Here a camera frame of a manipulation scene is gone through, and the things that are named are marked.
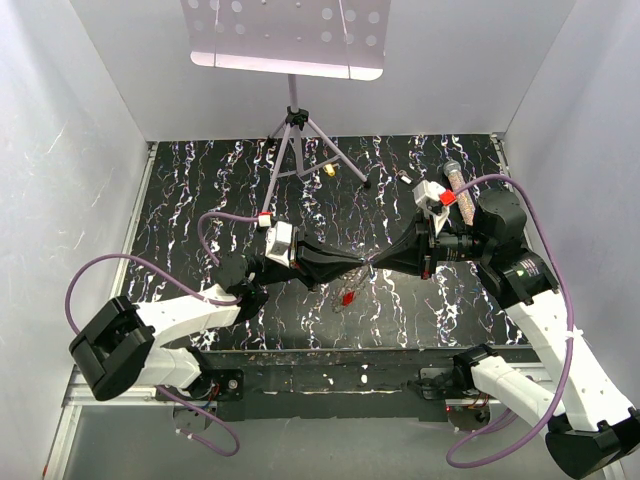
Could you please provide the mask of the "red key tag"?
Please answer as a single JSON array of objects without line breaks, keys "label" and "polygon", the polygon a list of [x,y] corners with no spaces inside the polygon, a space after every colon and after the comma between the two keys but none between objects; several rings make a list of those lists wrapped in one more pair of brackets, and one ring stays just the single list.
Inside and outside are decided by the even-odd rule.
[{"label": "red key tag", "polygon": [[347,292],[343,295],[342,300],[341,300],[341,305],[342,306],[348,306],[350,305],[355,298],[355,292],[354,291],[350,291]]}]

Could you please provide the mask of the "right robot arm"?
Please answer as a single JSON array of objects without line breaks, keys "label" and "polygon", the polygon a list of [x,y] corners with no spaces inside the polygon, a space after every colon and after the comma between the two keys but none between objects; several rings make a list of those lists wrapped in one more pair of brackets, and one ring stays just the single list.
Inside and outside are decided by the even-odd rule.
[{"label": "right robot arm", "polygon": [[639,411],[612,383],[582,334],[546,262],[524,242],[527,215],[508,190],[481,193],[469,226],[450,228],[452,191],[424,181],[413,190],[419,209],[401,238],[373,266],[423,279],[441,262],[472,261],[484,289],[524,332],[554,382],[549,391],[517,372],[487,346],[455,356],[452,383],[464,397],[481,392],[539,426],[559,468],[584,479],[639,448]]}]

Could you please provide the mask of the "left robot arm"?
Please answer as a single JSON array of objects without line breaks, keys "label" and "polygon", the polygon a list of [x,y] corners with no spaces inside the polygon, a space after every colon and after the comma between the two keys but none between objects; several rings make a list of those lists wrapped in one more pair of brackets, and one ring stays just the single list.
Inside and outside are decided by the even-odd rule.
[{"label": "left robot arm", "polygon": [[296,228],[272,227],[264,254],[220,257],[211,287],[180,297],[134,303],[114,297],[76,334],[70,354],[97,401],[132,387],[169,387],[193,400],[221,386],[194,347],[172,347],[192,334],[254,317],[268,300],[265,286],[298,280],[327,284],[364,264],[363,258],[308,240]]}]

